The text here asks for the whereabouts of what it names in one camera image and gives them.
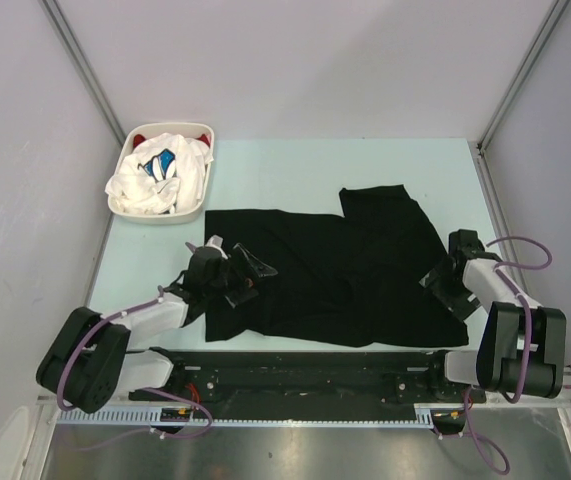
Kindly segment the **right aluminium frame post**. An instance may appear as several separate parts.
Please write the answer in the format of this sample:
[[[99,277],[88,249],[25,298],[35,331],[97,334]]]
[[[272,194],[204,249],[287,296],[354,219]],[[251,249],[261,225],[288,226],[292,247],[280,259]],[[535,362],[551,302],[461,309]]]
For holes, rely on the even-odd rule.
[[[480,138],[476,142],[476,148],[480,154],[484,155],[488,147],[491,145],[495,134],[508,116],[518,95],[530,78],[531,74],[534,72],[534,69],[553,36],[556,27],[561,22],[570,5],[570,0],[554,0],[551,3],[550,8],[537,28],[530,45],[526,49],[522,60],[518,64],[506,91],[501,97]]]

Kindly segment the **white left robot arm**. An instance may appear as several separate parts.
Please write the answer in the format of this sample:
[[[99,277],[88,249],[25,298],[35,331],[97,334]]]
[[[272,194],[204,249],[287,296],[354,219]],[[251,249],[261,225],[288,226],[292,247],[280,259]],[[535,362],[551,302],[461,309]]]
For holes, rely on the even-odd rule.
[[[147,389],[179,397],[186,376],[170,353],[136,346],[188,325],[217,300],[233,308],[253,300],[259,285],[278,274],[242,244],[225,252],[218,236],[190,251],[186,269],[151,300],[109,315],[87,307],[69,314],[35,374],[61,410],[92,414],[115,396]]]

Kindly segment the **white t shirt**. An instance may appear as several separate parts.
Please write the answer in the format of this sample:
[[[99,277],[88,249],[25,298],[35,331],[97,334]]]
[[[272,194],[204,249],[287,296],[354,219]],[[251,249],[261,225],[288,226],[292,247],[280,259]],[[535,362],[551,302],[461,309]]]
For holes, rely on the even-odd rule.
[[[204,197],[211,147],[180,134],[142,144],[126,155],[105,193],[123,213],[184,214]]]

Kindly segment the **left aluminium frame post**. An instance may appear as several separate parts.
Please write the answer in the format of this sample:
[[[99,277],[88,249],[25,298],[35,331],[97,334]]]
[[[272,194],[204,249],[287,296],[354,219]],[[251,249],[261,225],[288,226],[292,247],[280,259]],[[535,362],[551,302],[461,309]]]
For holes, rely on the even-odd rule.
[[[56,0],[40,0],[39,5],[59,38],[99,115],[104,120],[115,141],[120,146],[123,146],[126,133],[60,2]]]

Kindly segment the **red t shirt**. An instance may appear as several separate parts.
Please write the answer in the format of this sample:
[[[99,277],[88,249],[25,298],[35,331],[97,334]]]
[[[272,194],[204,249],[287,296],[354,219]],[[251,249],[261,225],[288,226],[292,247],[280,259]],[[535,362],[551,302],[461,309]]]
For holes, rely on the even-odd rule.
[[[139,147],[142,144],[146,144],[146,143],[150,143],[150,142],[157,142],[157,141],[161,141],[161,140],[168,140],[170,137],[172,137],[172,134],[170,134],[170,133],[163,133],[161,135],[157,135],[157,136],[150,137],[150,138],[147,138],[143,134],[136,134],[133,137],[132,145],[133,145],[133,148],[136,149],[137,147]],[[211,147],[212,139],[207,134],[202,134],[199,137],[195,137],[195,140],[205,144],[208,148]]]

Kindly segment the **black t shirt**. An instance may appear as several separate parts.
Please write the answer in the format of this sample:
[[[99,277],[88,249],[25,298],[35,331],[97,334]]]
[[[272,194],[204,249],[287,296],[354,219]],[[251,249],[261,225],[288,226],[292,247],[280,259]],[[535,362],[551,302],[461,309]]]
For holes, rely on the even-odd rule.
[[[215,301],[205,338],[245,331],[348,347],[465,346],[468,330],[420,281],[446,256],[441,239],[405,187],[342,189],[342,212],[210,210],[205,235],[242,244],[277,275],[257,297]]]

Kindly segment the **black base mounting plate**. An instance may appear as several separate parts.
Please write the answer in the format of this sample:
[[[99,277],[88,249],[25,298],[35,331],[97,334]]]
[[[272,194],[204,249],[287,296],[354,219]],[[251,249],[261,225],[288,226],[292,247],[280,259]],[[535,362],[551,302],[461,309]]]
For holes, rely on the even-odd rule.
[[[417,404],[461,404],[465,385],[438,375],[437,353],[172,351],[162,391],[185,393],[212,415],[373,416]]]

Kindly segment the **aluminium frame post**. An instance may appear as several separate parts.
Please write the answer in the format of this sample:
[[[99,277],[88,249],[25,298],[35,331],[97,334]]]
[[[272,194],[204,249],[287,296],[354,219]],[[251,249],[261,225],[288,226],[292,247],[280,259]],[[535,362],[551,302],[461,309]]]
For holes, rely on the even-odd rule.
[[[570,0],[554,0],[551,3],[550,8],[537,28],[530,45],[526,49],[522,60],[518,64],[506,91],[501,97],[480,138],[476,142],[476,148],[480,154],[484,155],[488,147],[491,145],[495,134],[508,116],[518,95],[530,78],[531,74],[534,72],[534,69],[553,36],[556,27],[561,22],[570,5]]]
[[[120,146],[123,146],[126,133],[60,2],[56,0],[40,0],[39,5],[59,38],[99,115],[104,120],[115,141]]]

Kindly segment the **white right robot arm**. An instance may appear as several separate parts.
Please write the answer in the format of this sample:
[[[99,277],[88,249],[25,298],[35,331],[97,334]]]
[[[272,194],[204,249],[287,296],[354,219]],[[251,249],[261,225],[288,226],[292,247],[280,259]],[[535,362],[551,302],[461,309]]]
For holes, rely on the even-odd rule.
[[[460,229],[449,234],[445,259],[420,281],[460,321],[480,308],[486,312],[478,348],[440,352],[437,369],[426,376],[427,391],[438,401],[451,400],[462,385],[499,393],[510,403],[524,395],[552,399],[562,390],[566,316],[531,298],[507,272],[543,270],[553,257],[544,244],[523,236],[491,243],[512,240],[540,248],[545,261],[504,261],[486,250],[475,231]]]

